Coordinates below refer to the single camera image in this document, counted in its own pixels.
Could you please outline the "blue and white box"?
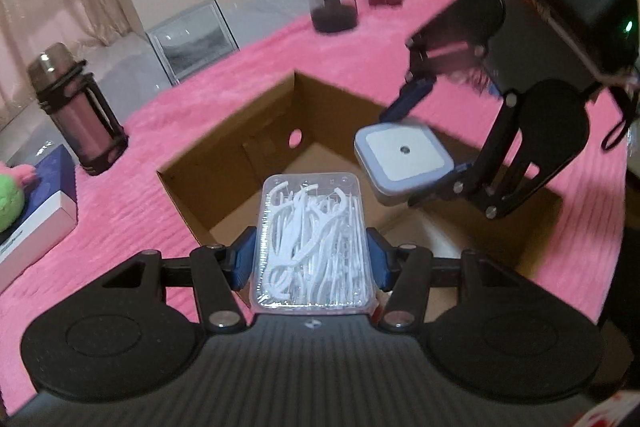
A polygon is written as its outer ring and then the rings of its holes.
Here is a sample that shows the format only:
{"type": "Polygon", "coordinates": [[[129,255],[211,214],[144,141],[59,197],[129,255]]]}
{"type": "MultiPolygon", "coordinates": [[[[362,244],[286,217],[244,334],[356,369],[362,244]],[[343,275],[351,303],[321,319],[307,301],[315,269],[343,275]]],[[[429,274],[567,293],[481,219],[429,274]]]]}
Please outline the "blue and white box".
{"type": "Polygon", "coordinates": [[[77,225],[75,163],[67,148],[51,150],[35,169],[21,217],[1,233],[1,291],[77,225]]]}

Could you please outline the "clear box of floss picks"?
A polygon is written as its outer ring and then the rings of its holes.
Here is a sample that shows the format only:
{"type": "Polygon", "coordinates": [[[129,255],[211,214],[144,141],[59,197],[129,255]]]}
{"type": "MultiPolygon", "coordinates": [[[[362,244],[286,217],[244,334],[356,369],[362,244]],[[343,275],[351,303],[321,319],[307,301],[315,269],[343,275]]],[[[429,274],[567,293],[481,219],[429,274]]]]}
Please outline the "clear box of floss picks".
{"type": "Polygon", "coordinates": [[[363,203],[350,172],[275,174],[262,184],[250,303],[275,314],[376,307],[363,203]]]}

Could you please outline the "steel thermos with black cage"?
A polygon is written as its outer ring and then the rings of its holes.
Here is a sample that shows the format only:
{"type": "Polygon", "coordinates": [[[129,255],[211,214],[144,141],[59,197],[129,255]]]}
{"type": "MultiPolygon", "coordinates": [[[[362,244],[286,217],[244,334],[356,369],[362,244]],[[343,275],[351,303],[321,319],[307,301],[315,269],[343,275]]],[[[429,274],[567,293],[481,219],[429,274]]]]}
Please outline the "steel thermos with black cage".
{"type": "Polygon", "coordinates": [[[60,42],[38,53],[27,75],[40,108],[90,176],[110,169],[128,147],[128,135],[85,60],[60,42]]]}

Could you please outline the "white square night light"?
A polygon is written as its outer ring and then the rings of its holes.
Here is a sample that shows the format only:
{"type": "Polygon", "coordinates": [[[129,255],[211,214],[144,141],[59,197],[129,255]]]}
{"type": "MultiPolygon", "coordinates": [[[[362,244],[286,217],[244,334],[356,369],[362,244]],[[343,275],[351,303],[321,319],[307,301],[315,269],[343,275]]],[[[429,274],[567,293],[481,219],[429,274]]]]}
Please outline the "white square night light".
{"type": "Polygon", "coordinates": [[[355,134],[354,150],[376,199],[407,202],[454,170],[454,160],[434,132],[416,121],[381,122],[355,134]]]}

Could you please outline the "framed seascape picture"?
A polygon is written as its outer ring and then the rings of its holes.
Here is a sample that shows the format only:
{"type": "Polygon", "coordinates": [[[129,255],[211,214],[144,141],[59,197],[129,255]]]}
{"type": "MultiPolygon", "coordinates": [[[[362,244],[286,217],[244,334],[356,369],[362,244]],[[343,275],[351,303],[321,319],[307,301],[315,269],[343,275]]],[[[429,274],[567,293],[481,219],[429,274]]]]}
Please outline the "framed seascape picture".
{"type": "Polygon", "coordinates": [[[171,86],[239,49],[217,0],[191,6],[145,31],[171,86]]]}

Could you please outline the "green pink plush toy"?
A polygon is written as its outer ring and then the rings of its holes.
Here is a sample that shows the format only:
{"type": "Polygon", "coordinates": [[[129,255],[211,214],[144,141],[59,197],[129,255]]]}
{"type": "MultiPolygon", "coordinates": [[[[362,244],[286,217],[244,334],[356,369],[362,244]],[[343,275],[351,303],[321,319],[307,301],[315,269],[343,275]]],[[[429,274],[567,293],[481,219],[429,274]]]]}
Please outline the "green pink plush toy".
{"type": "Polygon", "coordinates": [[[31,165],[9,167],[0,165],[0,232],[11,228],[21,216],[26,202],[26,188],[37,179],[37,171],[31,165]]]}

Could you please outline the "pink fluffy blanket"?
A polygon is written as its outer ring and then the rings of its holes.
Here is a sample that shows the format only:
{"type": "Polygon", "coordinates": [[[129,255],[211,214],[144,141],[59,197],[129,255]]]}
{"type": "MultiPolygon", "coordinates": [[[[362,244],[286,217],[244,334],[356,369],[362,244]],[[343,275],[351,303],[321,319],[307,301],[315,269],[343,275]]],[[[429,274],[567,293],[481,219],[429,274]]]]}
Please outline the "pink fluffy blanket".
{"type": "MultiPolygon", "coordinates": [[[[1,393],[9,412],[33,395],[20,355],[38,315],[137,251],[183,256],[194,238],[160,185],[157,170],[224,118],[291,72],[303,72],[388,104],[407,68],[408,35],[452,0],[404,0],[399,8],[364,8],[359,26],[331,37],[300,18],[227,60],[157,95],[125,124],[129,145],[106,173],[76,174],[79,221],[1,297],[1,393]]],[[[627,152],[602,150],[620,112],[602,93],[588,107],[585,150],[552,182],[562,197],[558,222],[535,281],[586,314],[600,317],[625,222],[627,152]]]]}

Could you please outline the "brown cardboard box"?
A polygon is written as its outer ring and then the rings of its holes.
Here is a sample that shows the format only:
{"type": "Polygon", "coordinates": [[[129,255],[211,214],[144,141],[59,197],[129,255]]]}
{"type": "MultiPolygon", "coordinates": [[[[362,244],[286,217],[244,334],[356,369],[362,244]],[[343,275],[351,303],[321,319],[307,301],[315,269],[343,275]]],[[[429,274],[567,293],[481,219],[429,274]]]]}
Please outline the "brown cardboard box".
{"type": "Polygon", "coordinates": [[[543,188],[495,220],[462,198],[386,207],[354,152],[357,130],[375,124],[381,110],[368,98],[296,72],[192,142],[158,176],[204,246],[229,245],[257,225],[262,184],[273,174],[350,172],[359,180],[364,221],[390,243],[413,243],[449,258],[472,248],[532,277],[559,218],[561,196],[543,188]]]}

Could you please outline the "dark transparent pencil sharpener jar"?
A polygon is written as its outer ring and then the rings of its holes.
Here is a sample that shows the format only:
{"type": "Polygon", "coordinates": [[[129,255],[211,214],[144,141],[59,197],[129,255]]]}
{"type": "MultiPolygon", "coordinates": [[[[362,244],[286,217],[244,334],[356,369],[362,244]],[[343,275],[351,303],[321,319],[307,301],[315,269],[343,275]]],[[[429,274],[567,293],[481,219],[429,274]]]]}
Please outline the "dark transparent pencil sharpener jar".
{"type": "Polygon", "coordinates": [[[309,0],[310,18],[319,34],[332,35],[358,25],[357,0],[309,0]]]}

